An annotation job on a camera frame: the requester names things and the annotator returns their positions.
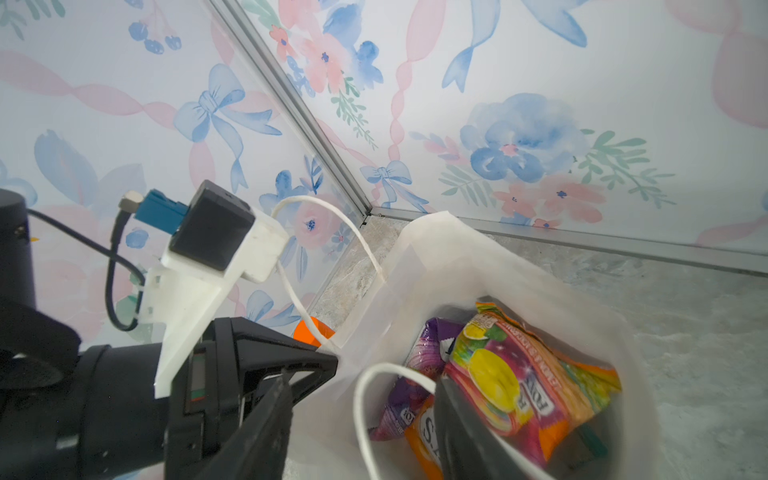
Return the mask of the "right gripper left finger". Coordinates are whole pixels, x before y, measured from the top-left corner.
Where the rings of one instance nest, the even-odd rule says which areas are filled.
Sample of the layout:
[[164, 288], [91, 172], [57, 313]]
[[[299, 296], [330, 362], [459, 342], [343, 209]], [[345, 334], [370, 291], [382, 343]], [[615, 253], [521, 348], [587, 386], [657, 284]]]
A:
[[281, 371], [244, 423], [196, 479], [280, 480], [287, 458], [292, 406], [289, 379]]

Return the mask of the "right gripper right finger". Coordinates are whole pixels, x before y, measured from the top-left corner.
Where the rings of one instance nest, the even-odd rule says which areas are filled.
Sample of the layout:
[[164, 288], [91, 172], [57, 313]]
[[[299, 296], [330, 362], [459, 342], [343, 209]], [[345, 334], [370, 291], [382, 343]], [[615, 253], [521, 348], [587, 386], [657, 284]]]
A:
[[447, 377], [436, 383], [434, 418], [446, 479], [552, 477], [492, 432], [458, 385]]

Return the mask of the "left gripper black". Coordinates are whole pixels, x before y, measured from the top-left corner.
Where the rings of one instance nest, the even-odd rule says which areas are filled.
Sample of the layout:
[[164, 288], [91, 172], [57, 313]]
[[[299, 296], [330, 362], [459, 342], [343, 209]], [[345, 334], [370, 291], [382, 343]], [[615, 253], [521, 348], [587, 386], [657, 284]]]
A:
[[219, 318], [154, 395], [156, 344], [83, 353], [68, 378], [1, 393], [5, 479], [113, 479], [162, 464], [196, 476], [244, 423], [281, 371], [293, 407], [331, 380], [335, 356], [243, 318]]

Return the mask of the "orange Fox's lemon candy packet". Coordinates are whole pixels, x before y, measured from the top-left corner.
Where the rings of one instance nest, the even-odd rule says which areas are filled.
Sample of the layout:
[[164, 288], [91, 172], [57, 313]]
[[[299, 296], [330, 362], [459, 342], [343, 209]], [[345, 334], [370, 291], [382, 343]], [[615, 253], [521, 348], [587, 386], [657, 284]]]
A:
[[616, 370], [499, 302], [476, 309], [466, 323], [426, 321], [407, 367], [454, 381], [491, 431], [553, 473], [607, 458], [604, 433], [589, 423], [621, 392]]

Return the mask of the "purple Fox's candy packet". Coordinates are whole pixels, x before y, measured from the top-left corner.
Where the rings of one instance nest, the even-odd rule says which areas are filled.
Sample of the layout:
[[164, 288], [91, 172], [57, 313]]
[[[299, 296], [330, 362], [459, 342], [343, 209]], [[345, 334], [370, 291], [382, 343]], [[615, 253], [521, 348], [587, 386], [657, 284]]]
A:
[[[436, 380], [442, 374], [463, 327], [461, 323], [443, 318], [429, 319], [411, 347], [405, 366]], [[428, 397], [426, 389], [400, 376], [388, 394], [378, 425], [369, 430], [369, 438], [372, 441], [402, 438]]]

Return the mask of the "floral paper gift bag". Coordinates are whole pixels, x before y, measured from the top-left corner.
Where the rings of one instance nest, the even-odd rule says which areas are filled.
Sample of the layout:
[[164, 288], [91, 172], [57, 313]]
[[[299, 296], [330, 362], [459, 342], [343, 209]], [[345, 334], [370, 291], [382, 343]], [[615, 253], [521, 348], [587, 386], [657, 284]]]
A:
[[577, 468], [574, 477], [657, 477], [659, 418], [639, 347], [621, 315], [447, 212], [409, 223], [375, 268], [367, 293], [322, 344], [338, 357], [336, 375], [294, 408], [289, 478], [367, 478], [359, 439], [376, 423], [394, 376], [372, 375], [356, 400], [358, 377], [373, 365], [402, 364], [428, 319], [466, 323], [481, 301], [498, 305], [548, 351], [617, 372], [622, 390], [594, 422], [608, 455]]

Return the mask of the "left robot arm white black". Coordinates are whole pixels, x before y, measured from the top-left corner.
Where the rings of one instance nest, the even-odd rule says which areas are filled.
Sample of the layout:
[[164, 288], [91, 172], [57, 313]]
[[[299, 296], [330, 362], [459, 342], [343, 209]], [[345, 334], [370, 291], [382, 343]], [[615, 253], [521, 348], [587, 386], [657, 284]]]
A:
[[211, 182], [190, 205], [124, 197], [104, 254], [129, 218], [167, 231], [161, 263], [138, 274], [132, 325], [158, 343], [81, 349], [40, 312], [29, 218], [1, 194], [1, 475], [114, 479], [162, 465], [168, 479], [278, 479], [293, 407], [331, 380], [334, 355], [217, 310], [235, 283], [264, 281], [288, 238], [271, 217]]

